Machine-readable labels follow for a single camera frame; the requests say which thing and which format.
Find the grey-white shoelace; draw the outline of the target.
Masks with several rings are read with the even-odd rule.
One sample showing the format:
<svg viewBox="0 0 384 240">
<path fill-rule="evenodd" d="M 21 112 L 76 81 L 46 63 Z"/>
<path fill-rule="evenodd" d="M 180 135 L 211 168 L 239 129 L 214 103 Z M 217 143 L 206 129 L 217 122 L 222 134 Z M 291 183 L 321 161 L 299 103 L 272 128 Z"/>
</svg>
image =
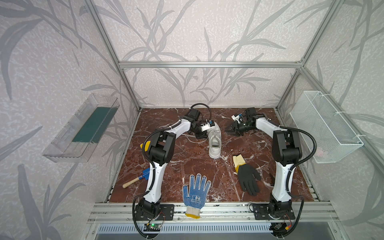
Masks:
<svg viewBox="0 0 384 240">
<path fill-rule="evenodd" d="M 196 136 L 183 134 L 183 136 L 187 137 L 188 140 L 194 139 L 193 143 L 203 143 L 204 141 L 208 141 L 210 148 L 221 148 L 222 146 L 222 134 L 220 129 L 209 129 L 207 132 L 207 137 L 202 138 L 202 140 L 198 140 Z"/>
</svg>

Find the white leather sneaker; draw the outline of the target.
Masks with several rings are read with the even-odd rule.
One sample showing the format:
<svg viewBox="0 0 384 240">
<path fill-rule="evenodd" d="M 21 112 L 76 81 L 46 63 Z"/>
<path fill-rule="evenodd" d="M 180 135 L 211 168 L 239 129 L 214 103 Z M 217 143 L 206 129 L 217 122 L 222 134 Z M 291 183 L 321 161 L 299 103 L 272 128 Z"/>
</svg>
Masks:
<svg viewBox="0 0 384 240">
<path fill-rule="evenodd" d="M 209 140 L 209 156 L 212 159 L 218 159 L 221 156 L 222 133 L 219 125 L 213 122 L 213 125 L 207 130 Z"/>
</svg>

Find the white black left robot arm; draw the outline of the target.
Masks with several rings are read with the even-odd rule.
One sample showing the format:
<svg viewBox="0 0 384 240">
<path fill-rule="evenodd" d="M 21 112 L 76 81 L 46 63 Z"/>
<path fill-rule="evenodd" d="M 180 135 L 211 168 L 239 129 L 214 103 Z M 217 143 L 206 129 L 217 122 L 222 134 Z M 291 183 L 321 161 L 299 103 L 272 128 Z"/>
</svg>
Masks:
<svg viewBox="0 0 384 240">
<path fill-rule="evenodd" d="M 150 164 L 149 180 L 146 191 L 134 197 L 133 205 L 137 200 L 150 207 L 160 204 L 165 170 L 173 158 L 177 138 L 187 132 L 194 134 L 198 139 L 208 136 L 207 131 L 202 129 L 200 115 L 199 110 L 190 108 L 176 123 L 155 130 L 145 139 L 142 154 Z"/>
</svg>

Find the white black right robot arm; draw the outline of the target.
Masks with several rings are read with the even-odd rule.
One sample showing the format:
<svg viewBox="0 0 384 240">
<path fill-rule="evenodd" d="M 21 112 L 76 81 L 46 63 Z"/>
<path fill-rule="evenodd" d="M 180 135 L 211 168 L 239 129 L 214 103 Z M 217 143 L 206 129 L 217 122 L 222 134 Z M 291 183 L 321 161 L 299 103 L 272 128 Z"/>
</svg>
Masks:
<svg viewBox="0 0 384 240">
<path fill-rule="evenodd" d="M 247 108 L 244 114 L 233 115 L 232 120 L 225 130 L 229 135 L 239 137 L 245 132 L 258 130 L 273 139 L 272 156 L 276 162 L 276 177 L 271 203 L 280 209 L 290 206 L 294 197 L 291 193 L 294 171 L 316 153 L 315 138 L 304 130 L 276 125 L 265 114 L 258 114 L 255 108 Z M 300 134 L 309 137 L 313 143 L 311 153 L 304 159 Z"/>
</svg>

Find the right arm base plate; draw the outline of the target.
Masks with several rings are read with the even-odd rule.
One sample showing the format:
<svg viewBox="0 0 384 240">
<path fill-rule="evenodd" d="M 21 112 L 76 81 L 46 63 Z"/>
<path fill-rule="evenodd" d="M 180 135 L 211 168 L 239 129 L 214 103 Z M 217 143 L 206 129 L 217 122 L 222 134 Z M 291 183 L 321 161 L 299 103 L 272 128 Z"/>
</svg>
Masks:
<svg viewBox="0 0 384 240">
<path fill-rule="evenodd" d="M 273 204 L 249 204 L 249 210 L 254 214 L 255 220 L 295 220 L 296 216 L 291 207 L 287 210 L 276 208 Z"/>
</svg>

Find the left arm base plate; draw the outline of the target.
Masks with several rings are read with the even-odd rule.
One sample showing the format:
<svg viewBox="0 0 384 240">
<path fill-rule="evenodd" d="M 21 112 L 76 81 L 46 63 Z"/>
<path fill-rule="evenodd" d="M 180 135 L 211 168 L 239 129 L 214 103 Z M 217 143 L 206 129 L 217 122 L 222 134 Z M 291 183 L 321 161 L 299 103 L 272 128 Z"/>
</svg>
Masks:
<svg viewBox="0 0 384 240">
<path fill-rule="evenodd" d="M 135 206 L 134 217 L 137 221 L 165 220 L 172 221 L 174 218 L 175 205 L 172 204 L 138 204 Z"/>
</svg>

